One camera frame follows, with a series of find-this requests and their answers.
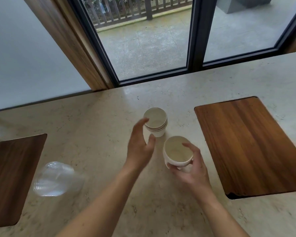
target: wooden cutting board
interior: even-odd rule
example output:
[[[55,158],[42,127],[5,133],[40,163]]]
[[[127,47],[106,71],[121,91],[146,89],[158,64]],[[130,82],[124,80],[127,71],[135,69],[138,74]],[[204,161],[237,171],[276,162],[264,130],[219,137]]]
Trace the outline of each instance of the wooden cutting board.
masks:
[[[0,142],[0,227],[19,221],[46,138]]]
[[[259,98],[195,107],[225,194],[296,191],[296,147]]]

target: marble countertop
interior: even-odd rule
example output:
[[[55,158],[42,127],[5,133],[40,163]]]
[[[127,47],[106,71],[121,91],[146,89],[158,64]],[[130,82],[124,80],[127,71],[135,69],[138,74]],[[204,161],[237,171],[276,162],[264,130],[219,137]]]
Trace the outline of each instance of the marble countertop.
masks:
[[[20,221],[0,236],[54,236],[122,167],[133,125],[146,109],[168,114],[151,162],[140,175],[113,236],[212,236],[201,209],[166,168],[162,145],[182,135],[200,147],[219,200],[253,237],[296,237],[296,192],[229,200],[194,107],[258,96],[296,145],[296,53],[0,112],[0,141],[47,133],[37,167],[70,164],[86,176],[76,194],[29,191]]]

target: stone tile floor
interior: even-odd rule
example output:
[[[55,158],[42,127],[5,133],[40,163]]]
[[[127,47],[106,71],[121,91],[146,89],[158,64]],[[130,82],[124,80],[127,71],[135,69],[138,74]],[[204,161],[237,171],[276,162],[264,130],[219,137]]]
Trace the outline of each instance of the stone tile floor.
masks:
[[[273,47],[296,0],[225,14],[216,8],[204,61]],[[191,9],[99,32],[120,80],[186,65]]]

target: forearm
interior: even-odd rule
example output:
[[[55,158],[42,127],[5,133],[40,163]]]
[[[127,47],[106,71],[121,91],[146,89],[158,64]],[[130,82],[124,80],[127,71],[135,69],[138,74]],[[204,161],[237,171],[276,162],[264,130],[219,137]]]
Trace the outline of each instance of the forearm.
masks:
[[[249,237],[245,230],[229,214],[214,194],[211,199],[201,202],[200,206],[206,215],[215,237]]]
[[[139,173],[124,166],[100,196],[57,237],[111,236]]]

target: fence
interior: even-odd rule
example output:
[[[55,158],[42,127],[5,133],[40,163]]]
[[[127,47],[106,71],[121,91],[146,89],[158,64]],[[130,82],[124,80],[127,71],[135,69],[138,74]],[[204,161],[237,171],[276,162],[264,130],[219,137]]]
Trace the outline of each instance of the fence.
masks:
[[[84,0],[95,28],[146,17],[192,4],[192,0]]]

